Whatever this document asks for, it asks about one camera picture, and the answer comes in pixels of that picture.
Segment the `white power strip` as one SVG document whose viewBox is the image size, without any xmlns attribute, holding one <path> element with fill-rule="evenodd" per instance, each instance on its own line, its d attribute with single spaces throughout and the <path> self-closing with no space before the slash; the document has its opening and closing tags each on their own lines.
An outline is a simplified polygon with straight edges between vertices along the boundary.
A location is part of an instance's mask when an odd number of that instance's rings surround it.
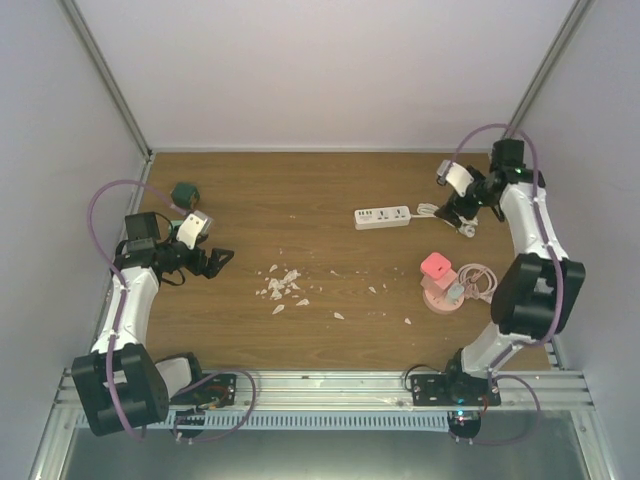
<svg viewBox="0 0 640 480">
<path fill-rule="evenodd" d="M 411 218 L 408 206 L 365 208 L 354 211 L 354 226 L 359 231 L 404 227 Z"/>
</svg>

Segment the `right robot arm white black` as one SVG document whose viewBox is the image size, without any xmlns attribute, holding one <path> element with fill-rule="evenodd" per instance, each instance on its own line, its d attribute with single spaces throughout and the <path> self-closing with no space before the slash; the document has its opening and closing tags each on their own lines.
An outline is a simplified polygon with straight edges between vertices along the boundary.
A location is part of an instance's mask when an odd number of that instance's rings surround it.
<svg viewBox="0 0 640 480">
<path fill-rule="evenodd" d="M 570 260 L 554 232 L 539 163 L 525 164 L 524 152 L 533 148 L 526 137 L 502 139 L 492 146 L 487 174 L 454 160 L 437 170 L 438 183 L 453 189 L 438 218 L 461 228 L 489 208 L 508 224 L 514 246 L 492 295 L 489 325 L 446 365 L 443 393 L 455 405 L 490 394 L 509 359 L 561 332 L 586 277 L 584 264 Z"/>
</svg>

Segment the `pink round socket tower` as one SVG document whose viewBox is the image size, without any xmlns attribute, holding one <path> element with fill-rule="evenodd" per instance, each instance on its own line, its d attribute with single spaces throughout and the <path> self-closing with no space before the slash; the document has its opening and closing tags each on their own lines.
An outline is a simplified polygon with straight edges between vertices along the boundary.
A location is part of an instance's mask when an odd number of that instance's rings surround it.
<svg viewBox="0 0 640 480">
<path fill-rule="evenodd" d="M 454 270 L 450 270 L 439 280 L 432 280 L 429 277 L 423 276 L 421 287 L 423 288 L 422 297 L 426 306 L 433 312 L 444 315 L 453 313 L 459 309 L 464 299 L 456 303 L 449 303 L 446 300 L 446 292 L 454 283 L 460 283 L 457 273 Z"/>
</svg>

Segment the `dark green cube plug adapter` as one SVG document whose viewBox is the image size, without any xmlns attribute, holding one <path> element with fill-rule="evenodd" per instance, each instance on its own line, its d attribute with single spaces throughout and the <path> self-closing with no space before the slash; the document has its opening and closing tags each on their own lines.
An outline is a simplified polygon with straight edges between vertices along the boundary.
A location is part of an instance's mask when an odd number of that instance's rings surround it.
<svg viewBox="0 0 640 480">
<path fill-rule="evenodd" d="M 185 210 L 194 210 L 200 201 L 200 192 L 195 184 L 178 182 L 171 191 L 173 203 Z"/>
</svg>

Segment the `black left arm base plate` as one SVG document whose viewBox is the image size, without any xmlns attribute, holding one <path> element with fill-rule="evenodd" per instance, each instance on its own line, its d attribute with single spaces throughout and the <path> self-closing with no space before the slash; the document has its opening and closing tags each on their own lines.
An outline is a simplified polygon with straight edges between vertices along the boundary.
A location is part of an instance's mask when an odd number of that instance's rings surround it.
<svg viewBox="0 0 640 480">
<path fill-rule="evenodd" d="M 233 406 L 235 404 L 236 374 L 220 374 L 201 386 L 170 400 L 172 406 L 194 407 L 209 410 Z"/>
</svg>

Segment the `small grey white plug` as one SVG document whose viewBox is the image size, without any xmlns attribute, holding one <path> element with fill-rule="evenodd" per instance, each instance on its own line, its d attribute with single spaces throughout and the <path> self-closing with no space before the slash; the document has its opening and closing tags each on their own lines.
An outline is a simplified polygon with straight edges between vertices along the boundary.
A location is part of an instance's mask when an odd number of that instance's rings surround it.
<svg viewBox="0 0 640 480">
<path fill-rule="evenodd" d="M 465 287 L 460 283 L 452 284 L 446 292 L 446 300 L 449 303 L 456 303 L 464 299 Z"/>
</svg>

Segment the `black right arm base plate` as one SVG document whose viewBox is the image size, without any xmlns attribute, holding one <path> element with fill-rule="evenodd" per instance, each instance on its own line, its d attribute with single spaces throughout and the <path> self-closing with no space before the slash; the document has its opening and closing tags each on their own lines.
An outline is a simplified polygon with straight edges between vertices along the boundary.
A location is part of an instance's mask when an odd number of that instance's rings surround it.
<svg viewBox="0 0 640 480">
<path fill-rule="evenodd" d="M 488 381 L 467 374 L 412 373 L 408 377 L 415 406 L 482 407 L 500 406 L 499 393 L 493 393 Z"/>
</svg>

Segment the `red pink charger plug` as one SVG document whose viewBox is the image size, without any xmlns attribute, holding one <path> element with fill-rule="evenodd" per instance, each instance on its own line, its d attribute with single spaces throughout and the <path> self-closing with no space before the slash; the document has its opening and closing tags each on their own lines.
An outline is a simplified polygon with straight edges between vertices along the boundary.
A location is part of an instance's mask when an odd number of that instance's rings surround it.
<svg viewBox="0 0 640 480">
<path fill-rule="evenodd" d="M 432 252 L 420 264 L 421 273 L 432 280 L 439 280 L 450 270 L 451 262 L 439 252 Z"/>
</svg>

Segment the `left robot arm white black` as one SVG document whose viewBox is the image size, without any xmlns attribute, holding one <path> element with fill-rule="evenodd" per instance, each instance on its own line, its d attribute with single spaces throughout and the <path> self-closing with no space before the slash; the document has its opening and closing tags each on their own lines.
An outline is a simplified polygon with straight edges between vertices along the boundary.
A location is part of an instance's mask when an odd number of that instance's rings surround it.
<svg viewBox="0 0 640 480">
<path fill-rule="evenodd" d="M 98 437 L 165 420 L 174 396 L 193 404 L 205 395 L 206 380 L 193 353 L 152 360 L 145 347 L 150 313 L 168 275 L 190 272 L 212 279 L 234 253 L 201 248 L 213 221 L 200 211 L 171 225 L 167 235 L 157 217 L 155 212 L 126 217 L 102 331 L 90 352 L 72 364 L 85 417 Z"/>
</svg>

